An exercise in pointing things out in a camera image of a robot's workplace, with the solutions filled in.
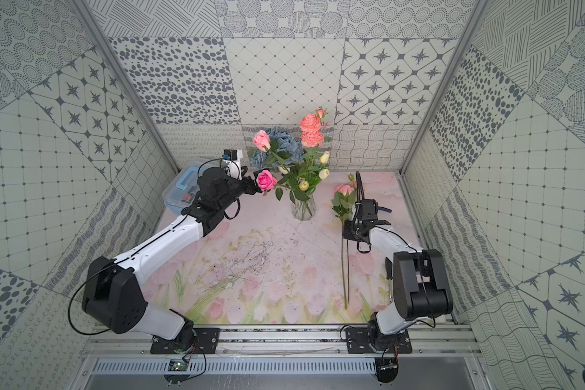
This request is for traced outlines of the magenta rose stem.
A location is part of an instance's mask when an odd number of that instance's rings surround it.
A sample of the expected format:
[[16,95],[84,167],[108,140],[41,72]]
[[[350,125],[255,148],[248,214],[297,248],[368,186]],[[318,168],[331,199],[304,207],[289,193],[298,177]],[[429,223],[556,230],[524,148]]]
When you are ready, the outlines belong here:
[[290,201],[296,202],[294,191],[298,189],[299,182],[294,174],[288,173],[277,179],[271,171],[264,169],[258,173],[256,182],[263,193],[274,193],[278,201],[284,197],[284,191],[287,190]]

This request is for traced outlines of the large coral pink rose stem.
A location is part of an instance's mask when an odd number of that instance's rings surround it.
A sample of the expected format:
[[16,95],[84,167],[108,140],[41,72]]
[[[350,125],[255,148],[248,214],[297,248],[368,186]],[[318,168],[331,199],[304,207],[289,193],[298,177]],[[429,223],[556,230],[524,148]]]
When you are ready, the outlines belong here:
[[348,182],[339,185],[334,193],[332,209],[341,223],[341,274],[343,283],[344,308],[349,308],[350,302],[350,271],[349,271],[349,245],[344,239],[345,223],[350,222],[354,216],[354,204],[357,196],[357,184],[355,176],[349,174]]

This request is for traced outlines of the light pink rose stem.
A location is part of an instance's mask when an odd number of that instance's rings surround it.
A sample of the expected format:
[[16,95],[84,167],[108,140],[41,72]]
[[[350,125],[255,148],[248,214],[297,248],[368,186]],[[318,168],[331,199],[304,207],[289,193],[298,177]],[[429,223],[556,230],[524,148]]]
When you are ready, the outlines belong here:
[[267,152],[269,157],[275,157],[281,162],[284,162],[284,160],[276,154],[277,144],[274,141],[270,142],[269,136],[266,135],[263,130],[256,133],[253,138],[253,143],[257,149]]

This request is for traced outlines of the coral rose cluster stem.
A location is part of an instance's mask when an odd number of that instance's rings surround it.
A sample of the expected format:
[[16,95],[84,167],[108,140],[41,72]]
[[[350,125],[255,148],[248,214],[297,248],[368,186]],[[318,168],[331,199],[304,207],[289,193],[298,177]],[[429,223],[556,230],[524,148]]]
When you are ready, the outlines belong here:
[[325,143],[327,138],[323,134],[323,129],[326,124],[323,119],[326,113],[323,108],[320,108],[315,113],[308,114],[302,118],[300,123],[300,129],[302,130],[301,142],[305,154],[310,151],[318,151]]

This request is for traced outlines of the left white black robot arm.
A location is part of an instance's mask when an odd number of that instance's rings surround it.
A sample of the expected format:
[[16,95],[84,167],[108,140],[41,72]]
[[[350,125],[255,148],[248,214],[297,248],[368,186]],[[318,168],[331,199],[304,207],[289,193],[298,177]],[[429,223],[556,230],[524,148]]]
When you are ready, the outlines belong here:
[[180,351],[193,345],[193,322],[149,303],[142,287],[185,247],[213,232],[241,196],[262,191],[256,174],[234,178],[222,167],[206,169],[198,177],[198,187],[193,203],[161,232],[115,258],[92,261],[86,281],[77,289],[87,315],[115,334],[149,334]]

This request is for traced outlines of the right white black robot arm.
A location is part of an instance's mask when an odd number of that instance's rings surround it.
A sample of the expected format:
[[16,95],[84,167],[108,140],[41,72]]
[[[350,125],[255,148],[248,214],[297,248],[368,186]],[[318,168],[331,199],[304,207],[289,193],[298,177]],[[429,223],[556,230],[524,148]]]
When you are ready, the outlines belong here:
[[378,203],[355,203],[353,218],[344,223],[343,238],[354,242],[363,254],[382,254],[392,282],[392,302],[375,312],[368,322],[371,347],[389,349],[393,341],[416,323],[434,328],[436,319],[453,311],[453,298],[442,254],[409,243],[380,219]]

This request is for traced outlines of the clear glass vase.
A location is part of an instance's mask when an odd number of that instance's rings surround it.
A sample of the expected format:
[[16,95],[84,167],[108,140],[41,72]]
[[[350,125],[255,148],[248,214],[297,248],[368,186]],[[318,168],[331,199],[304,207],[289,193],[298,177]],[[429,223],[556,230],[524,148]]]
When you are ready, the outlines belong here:
[[292,217],[299,221],[312,220],[316,215],[316,204],[313,195],[309,196],[306,201],[300,201],[292,197],[293,203],[291,206]]

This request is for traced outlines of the screwdriver inside toolbox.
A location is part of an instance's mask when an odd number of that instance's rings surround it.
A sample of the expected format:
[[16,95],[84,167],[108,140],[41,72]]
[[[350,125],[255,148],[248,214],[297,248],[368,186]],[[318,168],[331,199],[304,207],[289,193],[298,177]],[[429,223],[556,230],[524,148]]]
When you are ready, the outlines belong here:
[[181,201],[183,203],[186,203],[186,204],[189,204],[190,205],[194,201],[197,193],[198,193],[198,189],[196,187],[192,187],[191,189],[189,189],[187,191],[186,195],[183,196],[183,198],[181,199]]

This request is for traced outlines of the blue clear plastic toolbox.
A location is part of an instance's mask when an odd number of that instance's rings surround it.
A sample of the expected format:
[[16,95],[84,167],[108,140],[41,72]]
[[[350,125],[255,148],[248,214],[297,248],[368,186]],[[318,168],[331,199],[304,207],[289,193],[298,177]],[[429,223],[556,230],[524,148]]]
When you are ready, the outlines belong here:
[[206,162],[205,159],[192,159],[173,179],[169,186],[162,192],[163,203],[174,215],[179,216],[183,209],[190,206],[181,199],[192,187],[198,186],[198,169]]

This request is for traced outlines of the blue hydrangea flower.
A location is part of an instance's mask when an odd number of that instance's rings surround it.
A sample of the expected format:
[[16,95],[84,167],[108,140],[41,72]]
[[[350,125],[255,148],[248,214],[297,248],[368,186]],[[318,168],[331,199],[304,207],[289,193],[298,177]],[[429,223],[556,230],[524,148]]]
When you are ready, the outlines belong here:
[[284,160],[281,162],[275,157],[269,157],[267,152],[254,147],[250,149],[249,161],[253,167],[276,169],[280,165],[290,166],[302,161],[303,147],[291,133],[281,127],[263,130],[269,136],[270,142],[277,144],[276,154]]

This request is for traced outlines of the cream tulip stem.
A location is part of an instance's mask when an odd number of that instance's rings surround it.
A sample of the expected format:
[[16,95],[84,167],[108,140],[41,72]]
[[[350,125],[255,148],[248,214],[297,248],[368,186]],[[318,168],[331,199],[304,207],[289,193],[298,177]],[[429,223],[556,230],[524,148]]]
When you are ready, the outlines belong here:
[[277,185],[287,190],[312,194],[330,174],[329,156],[328,152],[320,152],[318,148],[305,149],[299,162],[285,167],[287,173],[282,175]]

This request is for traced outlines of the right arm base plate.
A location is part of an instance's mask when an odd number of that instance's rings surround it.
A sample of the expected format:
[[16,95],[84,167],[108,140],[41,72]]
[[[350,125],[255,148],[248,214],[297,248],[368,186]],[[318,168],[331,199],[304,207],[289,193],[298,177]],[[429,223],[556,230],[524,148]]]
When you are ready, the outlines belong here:
[[407,331],[396,335],[384,335],[369,327],[345,325],[340,331],[349,354],[411,354],[413,348]]

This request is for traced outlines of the aluminium rail frame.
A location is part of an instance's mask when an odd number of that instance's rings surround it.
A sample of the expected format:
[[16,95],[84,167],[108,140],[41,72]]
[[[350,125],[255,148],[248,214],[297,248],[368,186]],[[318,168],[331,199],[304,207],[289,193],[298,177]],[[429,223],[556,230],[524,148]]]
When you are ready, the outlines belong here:
[[194,342],[209,358],[436,358],[483,356],[471,328],[441,323],[436,328],[414,325],[388,342],[389,349],[371,346],[367,327],[343,325],[211,325],[196,326]]

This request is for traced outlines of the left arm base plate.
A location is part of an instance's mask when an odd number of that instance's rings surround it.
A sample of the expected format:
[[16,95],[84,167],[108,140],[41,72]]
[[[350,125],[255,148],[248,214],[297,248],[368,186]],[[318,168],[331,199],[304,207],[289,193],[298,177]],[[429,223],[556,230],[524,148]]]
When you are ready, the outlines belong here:
[[193,347],[198,352],[214,354],[219,344],[220,328],[183,329],[174,340],[154,336],[150,348],[151,354],[186,354]]

